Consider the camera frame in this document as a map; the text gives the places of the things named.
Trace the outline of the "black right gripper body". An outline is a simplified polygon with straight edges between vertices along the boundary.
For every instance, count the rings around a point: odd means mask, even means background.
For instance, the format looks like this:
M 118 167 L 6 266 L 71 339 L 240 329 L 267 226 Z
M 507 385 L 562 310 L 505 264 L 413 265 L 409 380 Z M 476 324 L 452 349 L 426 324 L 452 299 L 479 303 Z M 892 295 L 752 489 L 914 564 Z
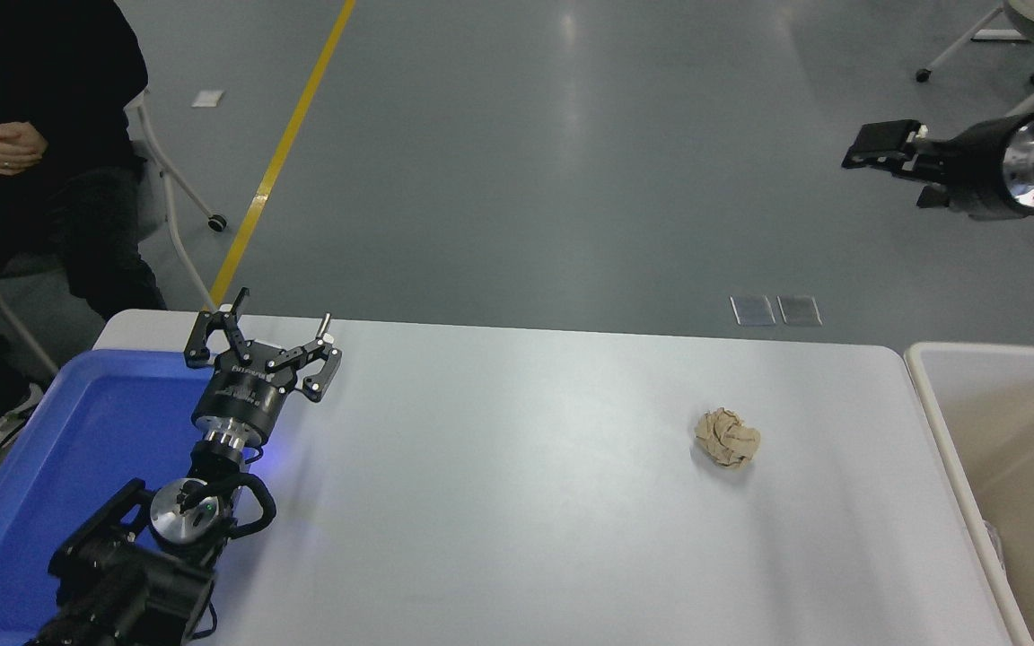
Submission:
M 951 176 L 935 184 L 952 187 L 959 213 L 977 221 L 1021 217 L 1003 177 L 1003 160 L 1017 121 L 986 121 L 942 142 Z

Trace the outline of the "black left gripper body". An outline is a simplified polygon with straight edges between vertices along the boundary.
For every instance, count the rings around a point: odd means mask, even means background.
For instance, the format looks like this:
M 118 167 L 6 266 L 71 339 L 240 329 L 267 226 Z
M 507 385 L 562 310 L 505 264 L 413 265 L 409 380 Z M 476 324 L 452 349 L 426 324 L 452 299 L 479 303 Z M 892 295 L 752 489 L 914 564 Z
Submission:
M 288 371 L 267 373 L 240 364 L 234 353 L 218 357 L 190 421 L 208 428 L 214 420 L 231 420 L 246 429 L 249 442 L 267 442 L 288 394 Z

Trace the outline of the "person's left hand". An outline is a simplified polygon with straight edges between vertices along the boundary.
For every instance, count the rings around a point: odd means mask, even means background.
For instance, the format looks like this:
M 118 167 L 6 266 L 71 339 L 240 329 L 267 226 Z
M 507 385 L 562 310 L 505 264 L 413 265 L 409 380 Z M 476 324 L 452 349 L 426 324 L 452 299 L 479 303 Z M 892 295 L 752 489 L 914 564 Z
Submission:
M 11 163 L 40 160 L 47 151 L 47 139 L 30 122 L 0 124 L 0 143 L 5 146 L 5 158 Z

